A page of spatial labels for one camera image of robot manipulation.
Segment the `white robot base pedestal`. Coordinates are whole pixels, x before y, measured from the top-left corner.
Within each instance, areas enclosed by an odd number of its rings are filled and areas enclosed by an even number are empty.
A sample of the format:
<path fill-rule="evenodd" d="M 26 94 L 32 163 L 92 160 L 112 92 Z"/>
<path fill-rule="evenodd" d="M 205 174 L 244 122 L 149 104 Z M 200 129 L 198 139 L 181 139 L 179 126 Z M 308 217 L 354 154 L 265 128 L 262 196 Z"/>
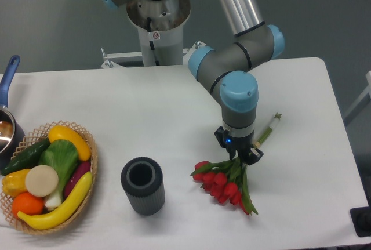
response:
<path fill-rule="evenodd" d="M 171 49 L 180 55 L 183 49 L 183 27 L 187 22 L 190 0 L 134 0 L 126 7 L 130 22 L 137 28 L 144 66 L 159 65 L 153 53 Z"/>

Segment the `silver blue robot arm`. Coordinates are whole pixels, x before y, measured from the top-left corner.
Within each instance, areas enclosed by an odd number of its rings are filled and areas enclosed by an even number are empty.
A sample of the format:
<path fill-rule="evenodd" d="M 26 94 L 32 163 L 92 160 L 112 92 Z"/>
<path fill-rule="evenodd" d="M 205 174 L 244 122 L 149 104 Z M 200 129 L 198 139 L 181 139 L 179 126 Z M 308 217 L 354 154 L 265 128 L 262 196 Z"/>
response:
<path fill-rule="evenodd" d="M 247 165 L 262 152 L 253 147 L 259 99 L 250 71 L 280 55 L 285 39 L 279 28 L 262 18 L 255 0 L 220 0 L 235 42 L 216 51 L 208 46 L 183 49 L 183 27 L 190 16 L 190 0 L 103 0 L 112 8 L 126 6 L 137 28 L 145 66 L 186 64 L 194 78 L 221 107 L 223 124 L 215 131 L 230 158 Z"/>

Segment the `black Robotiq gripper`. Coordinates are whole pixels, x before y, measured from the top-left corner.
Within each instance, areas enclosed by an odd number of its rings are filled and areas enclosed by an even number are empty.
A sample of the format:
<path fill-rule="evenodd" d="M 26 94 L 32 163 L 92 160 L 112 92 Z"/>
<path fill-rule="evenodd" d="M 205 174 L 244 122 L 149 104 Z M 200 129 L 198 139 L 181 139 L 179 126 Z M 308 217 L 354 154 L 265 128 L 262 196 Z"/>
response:
<path fill-rule="evenodd" d="M 245 160 L 247 165 L 253 165 L 259 162 L 264 155 L 260 149 L 252 147 L 254 131 L 244 137 L 233 137 L 228 130 L 220 126 L 214 135 L 220 147 L 227 151 L 230 160 L 237 156 Z"/>

